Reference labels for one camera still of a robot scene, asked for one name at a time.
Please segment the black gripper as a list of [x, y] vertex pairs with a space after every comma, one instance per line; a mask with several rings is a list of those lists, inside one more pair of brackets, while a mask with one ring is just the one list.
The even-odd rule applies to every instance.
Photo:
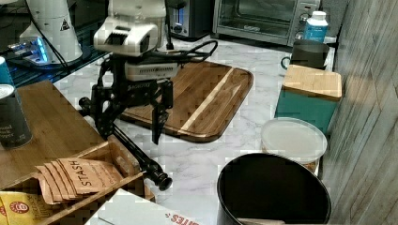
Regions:
[[145, 65], [172, 62], [161, 63], [152, 57], [146, 61], [130, 60], [127, 57], [111, 55], [101, 64], [97, 85], [92, 87], [90, 115], [95, 121], [99, 135], [106, 139], [114, 133], [114, 120], [120, 114], [119, 100], [152, 105], [152, 142], [158, 144], [169, 116], [167, 111], [173, 108], [172, 78], [131, 82], [126, 78], [126, 63]]

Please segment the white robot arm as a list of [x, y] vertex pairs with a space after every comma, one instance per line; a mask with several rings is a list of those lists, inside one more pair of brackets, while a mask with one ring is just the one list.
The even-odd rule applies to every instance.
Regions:
[[173, 107], [178, 63], [157, 52], [161, 45], [164, 0], [110, 0], [109, 16], [94, 36], [94, 47], [108, 52], [100, 73], [110, 71], [113, 84], [92, 86], [89, 115], [100, 135], [115, 132], [114, 120], [127, 108], [151, 105], [152, 142], [159, 141]]

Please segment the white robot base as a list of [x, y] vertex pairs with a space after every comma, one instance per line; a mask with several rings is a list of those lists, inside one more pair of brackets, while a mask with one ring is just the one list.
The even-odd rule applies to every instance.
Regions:
[[40, 67], [71, 66], [83, 56], [67, 0], [25, 0], [30, 25], [8, 48]]

